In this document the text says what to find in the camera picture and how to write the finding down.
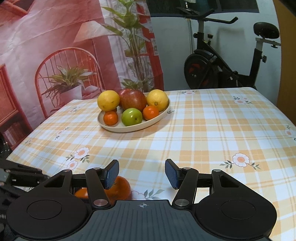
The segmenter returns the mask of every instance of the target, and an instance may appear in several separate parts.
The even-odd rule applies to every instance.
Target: backdrop
[[[9,0],[0,5],[0,132],[14,149],[73,99],[163,89],[143,0]]]

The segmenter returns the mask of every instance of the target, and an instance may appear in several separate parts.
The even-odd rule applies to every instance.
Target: stationary bike
[[[222,57],[211,47],[213,35],[208,34],[209,41],[204,40],[204,22],[216,22],[233,24],[238,17],[231,21],[207,18],[214,12],[214,9],[200,14],[192,9],[178,7],[184,18],[198,21],[198,32],[193,34],[197,39],[197,49],[185,61],[184,74],[186,82],[191,89],[208,88],[235,88],[235,87],[253,87],[258,75],[261,60],[266,63],[267,57],[262,56],[263,43],[269,43],[273,48],[281,46],[280,43],[268,39],[279,38],[279,30],[271,23],[258,22],[254,24],[254,33],[261,38],[256,38],[256,48],[254,50],[253,62],[250,75],[239,74],[232,71]]]

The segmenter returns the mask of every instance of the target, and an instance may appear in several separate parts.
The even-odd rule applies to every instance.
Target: black robotic gripper
[[[7,166],[0,164],[0,179],[1,170],[10,175]],[[114,205],[104,189],[113,185],[119,173],[117,160],[104,169],[92,168],[85,174],[63,170],[51,178],[41,170],[28,170],[31,175],[39,172],[30,181],[23,180],[24,186],[35,186],[29,192],[7,194],[17,174],[13,179],[6,175],[0,186],[1,212],[6,217],[0,219],[5,225],[2,240],[267,241],[276,223],[276,210],[268,200],[219,169],[201,174],[189,167],[180,169],[167,159],[165,174],[178,189],[171,204],[168,200],[119,200]],[[74,196],[74,190],[82,187],[87,187],[87,202]],[[197,188],[210,191],[194,204]]]

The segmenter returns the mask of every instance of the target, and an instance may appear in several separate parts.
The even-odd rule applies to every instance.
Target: white flower pot
[[[81,85],[75,87],[72,90],[66,91],[60,94],[61,102],[68,104],[72,100],[81,100],[82,99],[82,91]]]

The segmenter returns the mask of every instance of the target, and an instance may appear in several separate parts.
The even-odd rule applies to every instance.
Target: oval plate
[[[168,99],[168,106],[166,107],[166,109],[164,111],[161,111],[159,113],[159,115],[151,120],[145,121],[142,120],[142,123],[137,124],[137,125],[133,125],[133,126],[125,126],[122,122],[121,122],[121,115],[123,113],[123,109],[120,107],[117,107],[117,114],[118,114],[118,122],[113,125],[113,126],[107,126],[103,120],[104,111],[101,111],[98,115],[98,123],[101,125],[101,127],[103,127],[106,130],[112,131],[112,132],[118,132],[118,133],[124,133],[124,132],[133,132],[133,131],[138,131],[144,128],[147,128],[149,126],[154,125],[156,122],[159,122],[161,119],[163,119],[164,117],[166,117],[166,115],[168,114],[168,111],[170,110],[170,99]]]

